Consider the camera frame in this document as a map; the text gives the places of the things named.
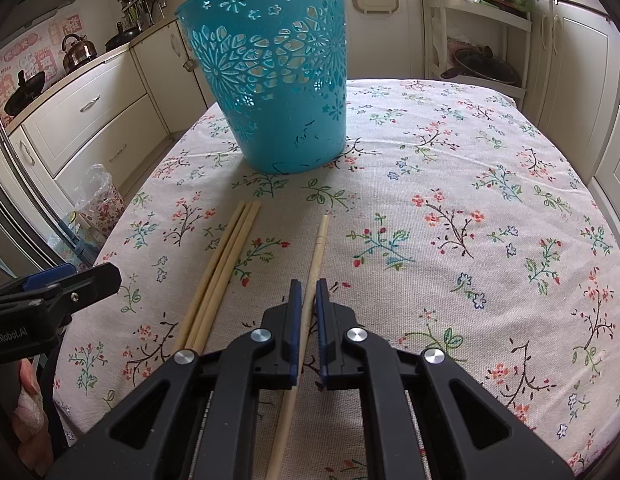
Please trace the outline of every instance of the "cabinet door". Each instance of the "cabinet door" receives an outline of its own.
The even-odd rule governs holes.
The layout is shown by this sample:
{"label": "cabinet door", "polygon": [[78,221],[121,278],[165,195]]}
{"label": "cabinet door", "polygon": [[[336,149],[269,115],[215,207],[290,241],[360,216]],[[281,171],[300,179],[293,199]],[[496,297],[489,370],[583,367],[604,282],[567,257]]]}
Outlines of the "cabinet door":
{"label": "cabinet door", "polygon": [[616,112],[620,35],[605,16],[565,2],[554,6],[552,64],[539,129],[586,184]]}
{"label": "cabinet door", "polygon": [[55,181],[72,195],[85,169],[98,162],[105,166],[112,175],[113,184],[124,193],[127,190],[122,189],[122,184],[165,137],[165,129],[150,96],[145,95],[92,137],[59,172]]}
{"label": "cabinet door", "polygon": [[552,61],[552,0],[538,0],[532,12],[532,36],[530,38],[530,65],[526,98],[522,112],[528,121],[539,125],[544,107],[550,63]]}
{"label": "cabinet door", "polygon": [[21,214],[27,219],[30,225],[47,240],[54,232],[49,227],[45,219],[39,214],[30,202],[27,195],[23,192],[18,182],[12,175],[3,152],[0,150],[0,183],[5,192],[10,196],[14,205]]}
{"label": "cabinet door", "polygon": [[134,46],[134,52],[170,132],[182,132],[205,112],[205,101],[191,72],[176,22]]}
{"label": "cabinet door", "polygon": [[194,62],[194,76],[197,78],[197,83],[199,83],[199,88],[201,89],[201,93],[203,94],[203,99],[205,100],[205,107],[209,108],[214,103],[216,103],[216,97],[212,93],[212,89],[207,83],[207,79],[205,78],[205,74],[203,73],[203,69],[201,68],[201,62],[197,59],[197,55],[194,53],[194,49],[192,45],[190,45],[189,40],[187,39],[187,34],[181,27],[181,23],[179,24],[179,32],[181,33],[181,40],[186,46],[187,57]]}
{"label": "cabinet door", "polygon": [[596,179],[610,199],[620,219],[620,107],[606,153],[601,159]]}
{"label": "cabinet door", "polygon": [[399,0],[392,14],[363,14],[346,0],[347,78],[423,78],[421,0]]}

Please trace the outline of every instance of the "utensil rack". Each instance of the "utensil rack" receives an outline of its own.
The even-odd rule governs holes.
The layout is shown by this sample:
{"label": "utensil rack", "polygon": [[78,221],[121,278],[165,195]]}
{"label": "utensil rack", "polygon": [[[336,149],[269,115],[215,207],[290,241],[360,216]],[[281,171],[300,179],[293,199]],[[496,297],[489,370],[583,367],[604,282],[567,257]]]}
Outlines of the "utensil rack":
{"label": "utensil rack", "polygon": [[[475,14],[477,16],[482,16],[484,18],[488,18],[490,20],[494,20],[496,22],[503,23],[507,27],[515,27],[520,30],[523,30],[526,34],[526,51],[524,56],[524,66],[523,73],[521,75],[521,86],[513,86],[507,85],[503,83],[498,83],[495,81],[491,81],[489,79],[483,79],[480,77],[472,77],[460,75],[454,77],[452,79],[446,79],[446,81],[461,83],[461,84],[471,84],[476,86],[483,86],[485,88],[492,88],[502,94],[513,97],[517,102],[517,107],[521,109],[523,104],[523,98],[526,95],[526,84],[528,82],[528,65],[530,64],[530,43],[532,36],[532,21],[530,20],[530,13],[527,13],[527,19],[520,18],[519,16],[515,16],[505,10],[497,9],[496,7],[490,7],[484,4],[476,4],[474,2],[469,2],[468,0],[424,0],[426,7],[429,9],[439,9],[439,17],[441,22],[441,46],[442,46],[442,56],[439,56],[439,63],[437,64],[432,59],[428,59],[426,61],[426,66],[431,73],[431,77],[436,80],[443,80],[441,78],[441,74],[451,68],[449,63],[449,54],[447,50],[447,11],[455,10],[458,12],[466,12],[468,14]],[[432,53],[436,52],[435,48],[435,35],[432,36],[432,45],[430,51]],[[504,27],[503,40],[501,45],[501,51],[503,56],[508,51],[508,28]]]}

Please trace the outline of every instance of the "trash can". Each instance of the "trash can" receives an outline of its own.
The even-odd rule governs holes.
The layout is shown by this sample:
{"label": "trash can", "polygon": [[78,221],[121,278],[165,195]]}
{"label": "trash can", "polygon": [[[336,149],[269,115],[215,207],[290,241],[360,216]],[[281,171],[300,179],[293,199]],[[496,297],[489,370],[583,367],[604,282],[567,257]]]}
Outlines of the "trash can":
{"label": "trash can", "polygon": [[344,0],[188,0],[176,14],[250,166],[300,173],[339,155]]}

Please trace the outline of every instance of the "kitchen cabinet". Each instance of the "kitchen cabinet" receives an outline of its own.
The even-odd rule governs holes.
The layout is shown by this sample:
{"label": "kitchen cabinet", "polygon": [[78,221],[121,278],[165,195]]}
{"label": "kitchen cabinet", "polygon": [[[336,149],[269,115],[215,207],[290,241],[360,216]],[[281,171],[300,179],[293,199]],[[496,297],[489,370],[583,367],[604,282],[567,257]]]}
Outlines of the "kitchen cabinet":
{"label": "kitchen cabinet", "polygon": [[421,0],[399,0],[392,14],[364,14],[346,0],[347,78],[423,78]]}
{"label": "kitchen cabinet", "polygon": [[544,100],[548,91],[550,63],[552,62],[552,0],[538,0],[531,13],[530,65],[528,84],[522,113],[535,126],[539,125]]}
{"label": "kitchen cabinet", "polygon": [[596,181],[603,188],[620,219],[620,107],[610,142],[597,169]]}
{"label": "kitchen cabinet", "polygon": [[168,23],[132,50],[170,133],[187,130],[207,106],[193,75],[197,62],[187,55],[177,22]]}
{"label": "kitchen cabinet", "polygon": [[85,169],[99,162],[112,175],[113,184],[121,189],[126,179],[166,137],[149,95],[144,95],[92,137],[55,181],[71,196]]}
{"label": "kitchen cabinet", "polygon": [[56,176],[81,146],[146,93],[129,52],[107,58],[36,108],[23,128]]}
{"label": "kitchen cabinet", "polygon": [[552,60],[538,127],[587,184],[618,105],[620,35],[598,12],[562,1],[553,7]]}
{"label": "kitchen cabinet", "polygon": [[189,38],[187,37],[186,32],[181,27],[179,22],[176,22],[179,26],[179,31],[181,32],[181,39],[186,46],[187,58],[191,59],[194,62],[194,77],[197,79],[197,83],[199,83],[199,88],[201,89],[201,93],[203,94],[203,99],[205,100],[205,105],[209,108],[214,103],[216,103],[216,97],[212,93],[212,89],[210,85],[207,83],[207,79],[205,78],[205,74],[203,73],[203,68],[197,59],[197,55],[194,53],[192,49],[192,45],[189,42]]}
{"label": "kitchen cabinet", "polygon": [[[70,213],[74,207],[67,197],[61,192],[61,190],[52,181],[50,175],[43,167],[41,160],[38,158],[31,145],[27,141],[23,129],[17,128],[10,136],[12,145],[16,148],[16,154],[26,167],[27,173],[34,181],[35,186],[40,190],[43,197],[50,203],[55,213],[60,217]],[[27,219],[29,224],[45,239],[47,240],[53,231],[40,215],[34,205],[30,202],[30,199],[23,192],[16,178],[12,174],[10,167],[3,152],[0,150],[0,184],[3,186],[5,192],[10,196],[12,202],[23,216]]]}

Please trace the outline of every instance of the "wooden chopstick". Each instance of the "wooden chopstick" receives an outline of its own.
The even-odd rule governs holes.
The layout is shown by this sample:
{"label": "wooden chopstick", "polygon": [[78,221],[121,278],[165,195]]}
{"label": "wooden chopstick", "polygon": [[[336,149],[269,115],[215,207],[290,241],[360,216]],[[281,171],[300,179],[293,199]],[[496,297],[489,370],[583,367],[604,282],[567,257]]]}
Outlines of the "wooden chopstick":
{"label": "wooden chopstick", "polygon": [[172,353],[177,352],[178,350],[182,350],[186,347],[187,338],[189,336],[190,330],[192,330],[192,325],[199,310],[201,301],[203,300],[203,295],[207,290],[210,279],[215,272],[216,266],[221,259],[221,255],[223,254],[223,251],[228,244],[228,240],[230,240],[231,238],[232,232],[234,231],[234,228],[237,225],[237,222],[239,221],[239,218],[244,208],[245,202],[239,202],[239,204],[236,206],[236,209],[234,210],[234,213],[232,214],[232,217],[230,218],[230,221],[228,222],[228,225],[225,227],[223,236],[221,236],[221,239],[216,246],[215,252],[212,254],[212,258],[207,264],[207,267],[205,267],[205,271],[203,272],[203,276],[201,277],[199,286],[197,286],[197,290],[192,297],[192,301],[190,302],[186,315],[183,318],[183,322],[181,322],[181,329],[179,330],[179,334],[174,341]]}
{"label": "wooden chopstick", "polygon": [[295,410],[296,395],[298,393],[298,381],[301,378],[305,349],[307,347],[310,324],[312,322],[312,305],[314,304],[314,297],[316,295],[316,282],[319,279],[321,263],[323,262],[323,251],[328,235],[329,219],[330,217],[327,215],[321,219],[321,224],[319,225],[316,236],[310,272],[308,273],[308,280],[305,283],[305,295],[303,297],[303,307],[301,310],[301,341],[299,342],[297,386],[293,387],[291,390],[286,390],[283,394],[283,403],[279,411],[279,421],[277,422],[274,443],[272,444],[270,459],[267,463],[266,480],[279,480],[279,476],[281,475],[285,445],[287,444],[287,438],[290,433],[290,428],[292,427],[292,416]]}
{"label": "wooden chopstick", "polygon": [[191,348],[198,354],[203,352],[203,349],[205,348],[205,344],[207,343],[207,338],[210,335],[210,330],[212,329],[212,325],[215,321],[216,312],[219,310],[219,305],[221,304],[221,300],[223,298],[223,295],[225,294],[225,289],[227,288],[228,282],[230,281],[232,270],[234,269],[234,265],[236,264],[236,261],[239,255],[241,254],[241,250],[243,249],[245,240],[247,240],[248,235],[250,234],[250,230],[252,229],[252,224],[254,223],[254,218],[256,218],[260,207],[261,207],[260,202],[251,203],[250,211],[247,214],[245,223],[241,227],[241,231],[239,232],[236,238],[236,241],[234,242],[234,246],[232,247],[232,251],[230,252],[223,266],[223,270],[219,273],[219,277],[216,282],[214,291],[209,296],[209,302],[205,304],[205,299],[208,297],[208,293],[206,293],[205,297],[203,298],[203,303],[201,304],[200,312],[203,312],[204,314],[201,320],[198,333],[196,334],[194,344],[191,346]]}
{"label": "wooden chopstick", "polygon": [[232,252],[232,249],[234,248],[234,243],[236,242],[236,238],[239,236],[239,233],[241,232],[241,229],[243,228],[243,225],[245,224],[245,220],[248,217],[248,214],[250,213],[250,208],[251,208],[251,202],[247,203],[245,205],[245,208],[243,208],[243,211],[241,212],[241,216],[239,217],[239,220],[236,222],[236,225],[234,226],[234,229],[232,230],[232,233],[230,234],[228,243],[226,244],[223,250],[223,253],[221,254],[221,258],[219,258],[219,261],[216,264],[215,272],[213,273],[212,278],[210,279],[210,283],[207,285],[207,288],[205,289],[205,294],[203,295],[203,299],[201,300],[201,303],[199,305],[197,316],[195,317],[195,320],[192,323],[192,328],[190,329],[190,332],[187,335],[186,348],[194,349],[194,342],[195,342],[195,339],[197,338],[197,334],[199,333],[199,328],[201,326],[203,317],[205,316],[205,310],[207,308],[207,305],[210,302],[210,298],[213,292],[215,291],[216,285],[219,281],[219,277],[221,276],[221,272],[223,271],[223,267],[227,263],[228,258],[230,257],[230,253]]}

